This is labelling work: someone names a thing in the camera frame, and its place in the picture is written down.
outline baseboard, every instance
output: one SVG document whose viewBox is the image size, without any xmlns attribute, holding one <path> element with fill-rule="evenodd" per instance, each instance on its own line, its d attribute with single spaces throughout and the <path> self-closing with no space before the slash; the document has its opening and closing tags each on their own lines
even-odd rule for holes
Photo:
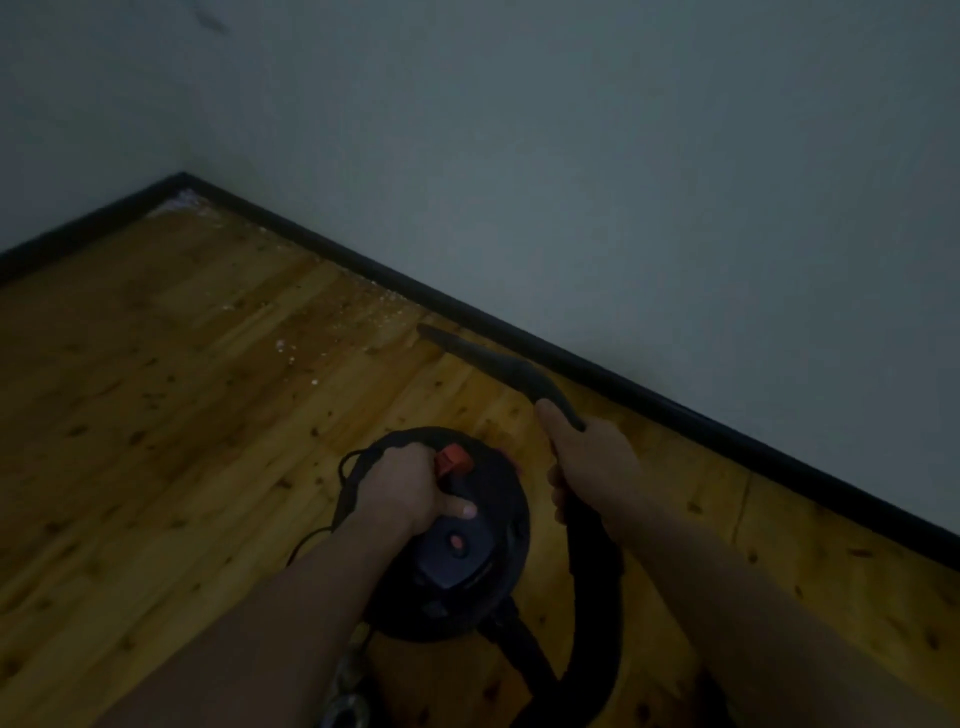
<svg viewBox="0 0 960 728">
<path fill-rule="evenodd" d="M 0 285 L 27 276 L 85 248 L 104 235 L 120 230 L 176 195 L 186 186 L 187 180 L 185 172 L 178 172 L 122 200 L 4 251 L 0 254 Z"/>
<path fill-rule="evenodd" d="M 79 250 L 97 237 L 127 225 L 185 187 L 258 226 L 669 427 L 834 513 L 960 571 L 960 536 L 187 173 L 168 178 L 114 205 L 41 235 L 26 244 L 33 248 L 31 251 L 14 255 L 19 250 L 14 248 L 0 255 L 0 282 Z"/>
</svg>

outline black vacuum cleaner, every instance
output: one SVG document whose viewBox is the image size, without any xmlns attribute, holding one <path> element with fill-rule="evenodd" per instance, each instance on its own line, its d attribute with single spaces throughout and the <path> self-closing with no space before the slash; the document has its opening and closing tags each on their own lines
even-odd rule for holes
<svg viewBox="0 0 960 728">
<path fill-rule="evenodd" d="M 421 324 L 420 335 L 530 400 L 551 400 L 584 429 L 556 384 L 527 361 L 492 352 Z M 423 443 L 446 463 L 440 487 L 477 505 L 470 521 L 440 517 L 403 549 L 384 574 L 365 614 L 371 628 L 400 640 L 434 642 L 476 629 L 497 644 L 523 676 L 532 698 L 514 726 L 586 726 L 610 697 L 620 665 L 623 555 L 595 511 L 570 494 L 566 538 L 574 583 L 570 662 L 557 677 L 520 618 L 510 594 L 530 546 L 530 511 L 513 463 L 463 432 L 417 427 L 391 432 L 357 452 L 333 519 L 356 505 L 357 487 L 387 448 Z"/>
</svg>

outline red switch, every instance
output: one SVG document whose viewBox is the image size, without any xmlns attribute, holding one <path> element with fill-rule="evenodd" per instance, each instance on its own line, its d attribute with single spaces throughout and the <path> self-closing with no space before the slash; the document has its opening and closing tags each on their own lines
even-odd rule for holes
<svg viewBox="0 0 960 728">
<path fill-rule="evenodd" d="M 434 457 L 433 470 L 438 480 L 450 473 L 466 475 L 473 470 L 473 458 L 459 445 L 447 445 Z"/>
</svg>

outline person's left hand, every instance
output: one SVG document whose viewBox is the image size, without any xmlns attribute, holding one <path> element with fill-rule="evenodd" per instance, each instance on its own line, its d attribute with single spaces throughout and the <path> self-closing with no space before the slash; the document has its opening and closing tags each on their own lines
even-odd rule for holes
<svg viewBox="0 0 960 728">
<path fill-rule="evenodd" d="M 423 533 L 438 516 L 471 519 L 477 507 L 437 487 L 434 451 L 420 443 L 387 448 L 360 481 L 356 512 L 378 511 L 405 521 L 410 535 Z"/>
</svg>

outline wooden floor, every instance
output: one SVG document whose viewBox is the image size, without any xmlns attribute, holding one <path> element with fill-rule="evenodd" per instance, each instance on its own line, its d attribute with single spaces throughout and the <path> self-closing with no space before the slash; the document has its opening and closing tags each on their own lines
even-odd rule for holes
<svg viewBox="0 0 960 728">
<path fill-rule="evenodd" d="M 0 725 L 87 725 L 329 522 L 342 454 L 457 427 L 524 470 L 521 612 L 571 643 L 550 462 L 520 396 L 419 342 L 417 305 L 222 210 L 164 212 L 0 289 Z M 804 606 L 960 715 L 960 574 L 568 382 L 661 493 Z M 686 725 L 698 672 L 643 571 L 596 724 Z M 397 724 L 503 726 L 526 701 L 478 637 L 376 637 Z"/>
</svg>

